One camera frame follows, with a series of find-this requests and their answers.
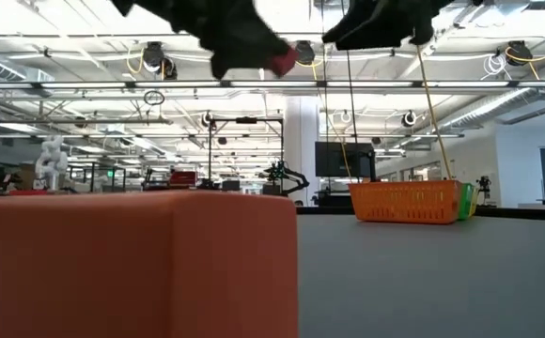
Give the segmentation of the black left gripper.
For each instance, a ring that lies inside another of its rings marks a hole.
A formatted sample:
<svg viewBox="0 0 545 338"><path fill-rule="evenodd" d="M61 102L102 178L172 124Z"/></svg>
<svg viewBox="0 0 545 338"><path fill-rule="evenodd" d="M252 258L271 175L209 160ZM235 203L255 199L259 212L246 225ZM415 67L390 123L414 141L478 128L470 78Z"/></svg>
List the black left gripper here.
<svg viewBox="0 0 545 338"><path fill-rule="evenodd" d="M267 69L291 47L257 15L253 0L111 0L127 16L139 6L185 31L212 52L210 69L222 80L231 69Z"/></svg>

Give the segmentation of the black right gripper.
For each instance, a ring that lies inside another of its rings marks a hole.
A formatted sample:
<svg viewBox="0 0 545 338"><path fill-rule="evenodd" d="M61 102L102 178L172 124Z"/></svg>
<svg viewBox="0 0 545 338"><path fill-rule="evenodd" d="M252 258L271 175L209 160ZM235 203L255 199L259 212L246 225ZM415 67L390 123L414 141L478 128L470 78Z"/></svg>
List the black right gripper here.
<svg viewBox="0 0 545 338"><path fill-rule="evenodd" d="M418 0L414 16L414 44L421 46L434 37L432 19L455 0ZM349 0L342 19L322 35L339 51L396 48L413 34L413 23L402 0Z"/></svg>

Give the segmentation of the red cube block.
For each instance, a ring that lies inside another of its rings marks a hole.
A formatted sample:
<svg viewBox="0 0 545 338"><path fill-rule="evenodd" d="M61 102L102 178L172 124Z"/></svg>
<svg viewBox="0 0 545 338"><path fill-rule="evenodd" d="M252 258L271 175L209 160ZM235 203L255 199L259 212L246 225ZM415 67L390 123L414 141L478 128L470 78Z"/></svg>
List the red cube block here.
<svg viewBox="0 0 545 338"><path fill-rule="evenodd" d="M269 70L277 78L281 78L294 68L297 58L297 52L293 48L289 47L284 54L276 55L271 59Z"/></svg>

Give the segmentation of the white building column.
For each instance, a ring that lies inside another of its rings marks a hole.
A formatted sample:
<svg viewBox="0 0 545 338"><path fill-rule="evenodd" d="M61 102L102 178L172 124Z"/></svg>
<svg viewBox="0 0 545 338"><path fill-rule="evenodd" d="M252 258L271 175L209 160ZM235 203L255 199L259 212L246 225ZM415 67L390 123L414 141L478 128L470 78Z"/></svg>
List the white building column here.
<svg viewBox="0 0 545 338"><path fill-rule="evenodd" d="M319 99L316 97L286 98L284 112L284 159L288 168L305 176L309 186L289 195L312 207L311 198L319 189L316 176L316 142L319 139Z"/></svg>

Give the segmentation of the black monitor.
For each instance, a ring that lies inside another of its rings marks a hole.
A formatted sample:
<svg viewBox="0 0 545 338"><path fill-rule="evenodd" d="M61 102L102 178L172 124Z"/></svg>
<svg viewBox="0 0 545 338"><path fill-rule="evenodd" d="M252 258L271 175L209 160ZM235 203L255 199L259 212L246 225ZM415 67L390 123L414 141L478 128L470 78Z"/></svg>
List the black monitor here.
<svg viewBox="0 0 545 338"><path fill-rule="evenodd" d="M316 142L315 160L318 177L376 176L375 154L371 144Z"/></svg>

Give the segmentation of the red box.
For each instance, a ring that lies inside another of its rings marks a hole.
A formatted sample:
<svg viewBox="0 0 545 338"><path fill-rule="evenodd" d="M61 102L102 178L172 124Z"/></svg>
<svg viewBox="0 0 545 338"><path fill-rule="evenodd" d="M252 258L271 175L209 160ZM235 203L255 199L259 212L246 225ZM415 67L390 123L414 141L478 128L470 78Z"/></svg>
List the red box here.
<svg viewBox="0 0 545 338"><path fill-rule="evenodd" d="M170 174L170 185L194 186L197 181L197 174L194 171L174 171Z"/></svg>

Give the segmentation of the orange plastic basket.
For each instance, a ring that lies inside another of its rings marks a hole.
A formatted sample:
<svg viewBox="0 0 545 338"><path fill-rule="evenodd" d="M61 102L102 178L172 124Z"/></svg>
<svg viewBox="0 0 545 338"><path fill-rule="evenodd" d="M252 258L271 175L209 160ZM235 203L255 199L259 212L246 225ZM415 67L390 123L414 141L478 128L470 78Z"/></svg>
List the orange plastic basket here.
<svg viewBox="0 0 545 338"><path fill-rule="evenodd" d="M451 224L459 214L456 180L351 183L349 190L359 221Z"/></svg>

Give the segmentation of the green plastic basket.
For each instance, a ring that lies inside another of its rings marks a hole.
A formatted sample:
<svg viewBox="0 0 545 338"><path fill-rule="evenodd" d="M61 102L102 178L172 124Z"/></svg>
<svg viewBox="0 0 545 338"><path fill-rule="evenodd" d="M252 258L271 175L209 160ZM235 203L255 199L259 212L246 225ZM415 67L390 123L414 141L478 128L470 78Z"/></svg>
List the green plastic basket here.
<svg viewBox="0 0 545 338"><path fill-rule="evenodd" d="M462 183L460 189L458 220L467 220L472 214L475 187L471 183Z"/></svg>

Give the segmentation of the brown cardboard box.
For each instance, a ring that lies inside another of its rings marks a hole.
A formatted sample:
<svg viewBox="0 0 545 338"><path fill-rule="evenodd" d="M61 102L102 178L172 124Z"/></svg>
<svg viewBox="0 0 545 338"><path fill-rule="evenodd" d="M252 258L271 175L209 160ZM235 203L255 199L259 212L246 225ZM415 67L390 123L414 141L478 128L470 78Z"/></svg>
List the brown cardboard box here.
<svg viewBox="0 0 545 338"><path fill-rule="evenodd" d="M36 178L35 165L33 163L20 163L18 176L22 181L18 184L19 190L32 190Z"/></svg>

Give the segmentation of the orange-red rectangular block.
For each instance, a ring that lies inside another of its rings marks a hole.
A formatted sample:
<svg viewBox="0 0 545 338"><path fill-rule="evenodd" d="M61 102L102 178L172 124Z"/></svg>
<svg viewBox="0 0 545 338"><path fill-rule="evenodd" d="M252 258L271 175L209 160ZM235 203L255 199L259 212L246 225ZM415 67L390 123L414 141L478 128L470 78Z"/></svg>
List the orange-red rectangular block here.
<svg viewBox="0 0 545 338"><path fill-rule="evenodd" d="M280 197L0 197L0 338L298 338Z"/></svg>

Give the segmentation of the black metal frame rig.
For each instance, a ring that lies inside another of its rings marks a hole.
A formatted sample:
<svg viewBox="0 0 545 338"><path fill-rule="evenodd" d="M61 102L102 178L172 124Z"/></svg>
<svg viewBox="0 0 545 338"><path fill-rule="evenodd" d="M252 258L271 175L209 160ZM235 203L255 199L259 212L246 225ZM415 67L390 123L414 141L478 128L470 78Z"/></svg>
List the black metal frame rig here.
<svg viewBox="0 0 545 338"><path fill-rule="evenodd" d="M264 123L267 126L269 126L273 131L277 133L277 137L280 139L280 160L282 161L284 159L284 145L285 145L285 137L284 137L284 118L283 117L253 117L253 116L241 116L241 117L235 117L235 118L215 118L210 117L209 124L208 124L208 188L213 188L213 180L212 180L212 173L211 173L211 165L212 165L212 138L214 137L214 133L212 132L212 123L218 123L222 122L222 125L217 128L216 131L221 131L229 122L236 123L236 124L257 124L257 123ZM280 131L276 130L271 126L272 122L277 122L280 124Z"/></svg>

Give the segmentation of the black shelf frame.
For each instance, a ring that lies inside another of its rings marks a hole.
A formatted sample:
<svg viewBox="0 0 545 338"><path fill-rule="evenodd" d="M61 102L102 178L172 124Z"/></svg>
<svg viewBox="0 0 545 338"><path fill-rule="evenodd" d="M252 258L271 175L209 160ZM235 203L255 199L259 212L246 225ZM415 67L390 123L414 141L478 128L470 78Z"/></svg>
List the black shelf frame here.
<svg viewBox="0 0 545 338"><path fill-rule="evenodd" d="M125 192L127 170L114 165L96 162L73 163L67 171L67 178L88 186L90 192Z"/></svg>

